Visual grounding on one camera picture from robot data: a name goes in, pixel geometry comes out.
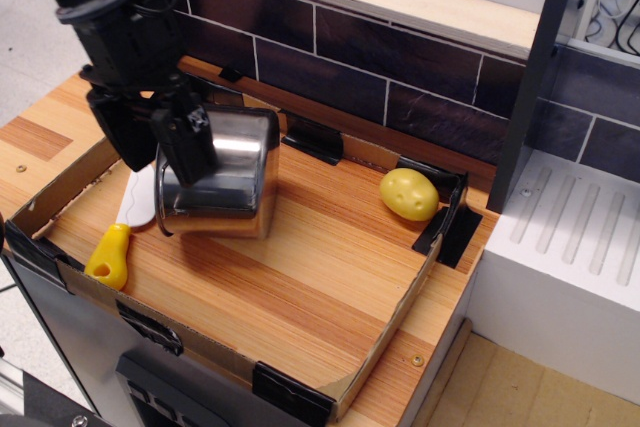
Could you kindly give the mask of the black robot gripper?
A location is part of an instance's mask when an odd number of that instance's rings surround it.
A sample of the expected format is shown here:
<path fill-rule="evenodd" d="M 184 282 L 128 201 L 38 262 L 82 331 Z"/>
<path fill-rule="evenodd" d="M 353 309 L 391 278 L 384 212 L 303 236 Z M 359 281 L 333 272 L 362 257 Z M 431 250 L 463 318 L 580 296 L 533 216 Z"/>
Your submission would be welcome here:
<path fill-rule="evenodd" d="M 81 73 L 91 84 L 89 107 L 125 164 L 135 172 L 146 167 L 158 141 L 182 187 L 212 173 L 211 122 L 178 72 L 184 48 L 170 1 L 56 1 L 57 18 L 73 28 L 90 60 Z M 158 93 L 164 108 L 151 116 L 156 107 L 143 91 Z"/>

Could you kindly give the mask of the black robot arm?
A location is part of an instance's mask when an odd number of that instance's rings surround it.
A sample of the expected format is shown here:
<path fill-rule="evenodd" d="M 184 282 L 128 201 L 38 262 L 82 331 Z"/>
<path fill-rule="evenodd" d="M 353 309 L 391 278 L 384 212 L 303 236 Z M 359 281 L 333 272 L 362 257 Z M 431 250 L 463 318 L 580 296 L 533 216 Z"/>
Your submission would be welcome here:
<path fill-rule="evenodd" d="M 215 166 L 210 121 L 178 63 L 177 0 L 55 0 L 90 60 L 80 76 L 105 137 L 134 171 L 162 152 L 189 187 Z"/>

